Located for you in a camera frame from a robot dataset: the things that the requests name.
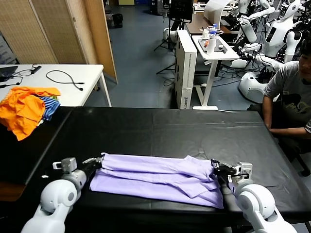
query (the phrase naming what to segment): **trash can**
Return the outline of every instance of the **trash can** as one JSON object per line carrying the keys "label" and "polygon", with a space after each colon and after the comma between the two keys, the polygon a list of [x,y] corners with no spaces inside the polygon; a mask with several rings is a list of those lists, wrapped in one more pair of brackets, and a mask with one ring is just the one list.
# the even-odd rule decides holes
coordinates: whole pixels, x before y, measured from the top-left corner
{"label": "trash can", "polygon": [[112,16],[113,22],[115,24],[115,28],[122,28],[123,27],[123,15],[122,14],[114,14]]}

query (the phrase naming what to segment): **floor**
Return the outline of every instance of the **floor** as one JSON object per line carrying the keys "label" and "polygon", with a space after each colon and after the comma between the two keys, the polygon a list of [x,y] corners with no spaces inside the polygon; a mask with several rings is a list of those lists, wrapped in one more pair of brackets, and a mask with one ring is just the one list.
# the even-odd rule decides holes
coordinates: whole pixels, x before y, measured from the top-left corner
{"label": "floor", "polygon": [[[113,13],[123,14],[123,28],[109,29],[113,56],[115,60],[118,84],[107,78],[107,85],[113,107],[134,108],[170,108],[172,105],[171,88],[174,74],[166,71],[156,75],[161,69],[174,63],[174,54],[159,48],[163,29],[168,26],[168,20],[163,22],[162,16],[149,14],[146,6],[123,6],[111,9]],[[198,54],[197,70],[206,69]],[[216,78],[214,85],[230,83],[239,80],[229,76]],[[203,83],[207,77],[194,80]],[[222,110],[246,110],[251,104],[238,92],[238,83],[212,88],[208,105],[216,105]],[[86,106],[105,107],[105,97],[101,91],[93,91]],[[199,106],[196,92],[192,92],[191,106]],[[304,158],[311,166],[311,157]],[[297,161],[293,162],[297,171],[301,169]],[[303,182],[311,190],[311,176],[302,177]],[[299,233],[306,233],[304,224],[295,225]]]}

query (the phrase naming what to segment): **gray t-shirt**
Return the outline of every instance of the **gray t-shirt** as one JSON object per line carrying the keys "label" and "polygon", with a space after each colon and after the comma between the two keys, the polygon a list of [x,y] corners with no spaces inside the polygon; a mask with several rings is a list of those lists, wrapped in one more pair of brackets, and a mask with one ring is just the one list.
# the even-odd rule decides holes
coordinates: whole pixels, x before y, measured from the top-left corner
{"label": "gray t-shirt", "polygon": [[298,61],[286,63],[264,89],[264,94],[275,98],[281,94],[282,108],[293,125],[306,125],[311,133],[311,83],[298,72]]}

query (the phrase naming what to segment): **water bottle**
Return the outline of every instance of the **water bottle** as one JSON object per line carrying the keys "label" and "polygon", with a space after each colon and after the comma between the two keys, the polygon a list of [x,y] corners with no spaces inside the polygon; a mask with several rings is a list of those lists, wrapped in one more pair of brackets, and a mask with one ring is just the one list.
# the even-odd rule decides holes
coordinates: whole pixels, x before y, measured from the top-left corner
{"label": "water bottle", "polygon": [[216,47],[217,40],[217,24],[213,24],[213,27],[209,30],[209,42],[207,46],[207,54],[212,54]]}
{"label": "water bottle", "polygon": [[209,30],[209,35],[216,35],[217,34],[217,24],[214,23],[213,27]]}

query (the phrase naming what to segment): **black hair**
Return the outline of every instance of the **black hair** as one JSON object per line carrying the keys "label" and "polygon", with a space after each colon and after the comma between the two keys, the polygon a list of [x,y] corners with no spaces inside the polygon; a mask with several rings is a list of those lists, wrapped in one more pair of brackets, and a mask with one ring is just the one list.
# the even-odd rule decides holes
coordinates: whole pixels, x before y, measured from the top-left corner
{"label": "black hair", "polygon": [[305,38],[304,41],[302,42],[301,47],[300,47],[300,52],[301,54],[304,54],[304,55],[311,54],[311,36],[310,35],[308,35],[308,37]]}

